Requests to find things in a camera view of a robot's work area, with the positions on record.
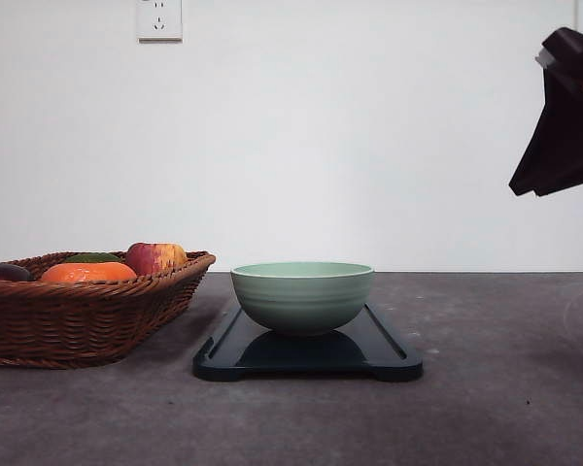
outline bowl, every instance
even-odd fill
[[[277,333],[321,335],[360,312],[373,269],[338,262],[276,262],[231,270],[244,312]]]

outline concrete surface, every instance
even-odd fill
[[[424,358],[410,383],[208,383],[191,359],[232,298],[124,361],[0,368],[0,466],[583,466],[583,274],[377,274],[372,301]]]

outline brown wicker basket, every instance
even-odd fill
[[[13,260],[35,279],[76,252]],[[124,252],[113,252],[123,258]],[[216,257],[122,282],[0,281],[0,365],[68,369],[124,358],[187,307]]]

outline tray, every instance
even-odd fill
[[[192,372],[214,382],[250,375],[340,374],[404,382],[423,374],[420,355],[366,304],[351,322],[317,337],[288,337],[231,308],[192,361]]]

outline orange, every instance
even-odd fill
[[[135,279],[136,273],[119,262],[67,263],[51,266],[40,282],[92,282]]]

